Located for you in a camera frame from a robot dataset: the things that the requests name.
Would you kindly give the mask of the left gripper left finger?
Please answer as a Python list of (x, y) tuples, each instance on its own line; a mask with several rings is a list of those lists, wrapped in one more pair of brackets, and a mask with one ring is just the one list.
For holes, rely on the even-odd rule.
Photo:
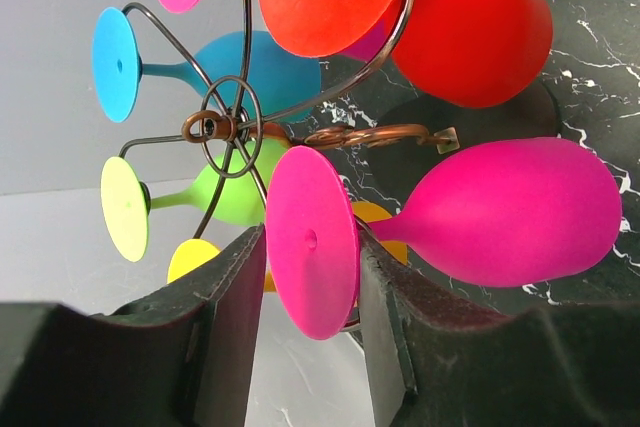
[(5, 426), (241, 426), (266, 267), (265, 230), (109, 315), (1, 307)]

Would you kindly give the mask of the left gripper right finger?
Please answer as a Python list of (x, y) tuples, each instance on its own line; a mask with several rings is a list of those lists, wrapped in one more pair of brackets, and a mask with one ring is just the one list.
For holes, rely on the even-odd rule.
[(635, 426), (639, 306), (506, 316), (362, 235), (360, 328), (379, 426)]

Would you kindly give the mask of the orange wine glass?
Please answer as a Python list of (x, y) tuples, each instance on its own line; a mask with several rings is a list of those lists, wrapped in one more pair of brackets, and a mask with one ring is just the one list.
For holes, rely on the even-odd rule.
[[(352, 202), (354, 214), (367, 223), (386, 220), (391, 214), (383, 207), (368, 201)], [(399, 241), (383, 241), (381, 245), (400, 263), (408, 264), (408, 247)], [(167, 283), (172, 283), (192, 272), (220, 253), (220, 249), (203, 239), (189, 239), (175, 250), (167, 272)]]

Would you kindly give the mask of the green wine glass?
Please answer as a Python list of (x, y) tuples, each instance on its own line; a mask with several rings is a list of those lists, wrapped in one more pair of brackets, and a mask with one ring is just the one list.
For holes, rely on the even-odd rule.
[[(207, 165), (186, 189), (152, 198), (126, 159), (109, 158), (101, 173), (101, 206), (107, 230), (121, 256), (131, 262), (144, 256), (152, 209), (188, 205), (206, 211), (218, 180), (219, 175)], [(264, 221), (265, 207), (249, 173), (225, 181), (213, 217), (244, 227)]]

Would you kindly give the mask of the magenta wine glass front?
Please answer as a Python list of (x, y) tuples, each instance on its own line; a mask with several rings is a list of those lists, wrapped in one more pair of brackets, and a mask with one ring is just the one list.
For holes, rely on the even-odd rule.
[[(612, 249), (622, 200), (607, 166), (562, 138), (489, 142), (440, 162), (404, 208), (370, 228), (407, 244), (447, 276), (518, 287), (572, 276)], [(267, 194), (266, 240), (282, 303), (308, 337), (345, 326), (360, 288), (351, 202), (333, 165), (308, 147), (278, 162)]]

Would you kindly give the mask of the metal wine glass rack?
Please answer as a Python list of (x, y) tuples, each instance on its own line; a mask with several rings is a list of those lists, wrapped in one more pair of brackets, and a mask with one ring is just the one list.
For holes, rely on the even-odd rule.
[[(182, 62), (186, 61), (193, 67), (208, 85), (208, 89), (206, 94), (201, 96), (198, 110), (184, 122), (181, 138), (201, 146), (212, 140), (222, 140), (226, 143), (223, 157), (209, 159), (205, 165), (209, 165), (219, 175), (219, 180), (207, 210), (202, 211), (204, 218), (214, 219), (213, 212), (225, 181), (247, 173), (253, 177), (258, 188), (266, 217), (267, 194), (274, 170), (281, 158), (295, 147), (314, 149), (325, 158), (325, 151), (331, 148), (356, 144), (379, 146), (410, 137), (421, 144), (432, 144), (447, 150), (447, 158), (470, 148), (453, 130), (430, 134), (419, 124), (397, 124), (365, 130), (356, 130), (349, 126), (331, 126), (304, 138), (291, 137), (281, 128), (282, 120), (305, 113), (314, 105), (341, 95), (370, 76), (387, 59), (392, 59), (392, 49), (403, 29), (404, 23), (398, 22), (378, 53), (368, 62), (338, 54), (305, 57), (319, 60), (320, 93), (297, 105), (268, 115), (262, 113), (257, 95), (248, 83), (252, 32), (255, 30), (245, 28), (241, 31), (244, 33), (244, 47), (239, 75), (226, 75), (212, 81), (195, 60), (195, 54), (184, 52)], [(264, 221), (257, 225), (263, 225), (266, 230), (265, 217)]]

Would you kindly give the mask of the blue wine glass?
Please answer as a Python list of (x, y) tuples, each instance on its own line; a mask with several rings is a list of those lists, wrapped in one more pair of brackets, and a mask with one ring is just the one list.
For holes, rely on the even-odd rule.
[[(195, 60), (212, 81), (241, 72), (244, 33), (225, 34), (205, 45)], [(93, 35), (94, 84), (105, 115), (125, 121), (136, 102), (141, 76), (162, 76), (186, 82), (199, 95), (208, 85), (186, 61), (178, 64), (143, 63), (131, 24), (115, 7), (99, 16)], [(321, 91), (321, 67), (316, 58), (299, 57), (280, 47), (266, 31), (252, 32), (248, 83), (262, 113), (276, 113), (306, 101)]]

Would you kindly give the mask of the red wine glass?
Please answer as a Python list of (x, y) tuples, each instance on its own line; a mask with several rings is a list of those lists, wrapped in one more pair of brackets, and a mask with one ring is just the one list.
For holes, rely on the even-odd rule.
[(259, 0), (275, 41), (303, 57), (338, 54), (371, 36), (416, 87), (466, 108), (503, 103), (540, 73), (551, 49), (546, 0)]

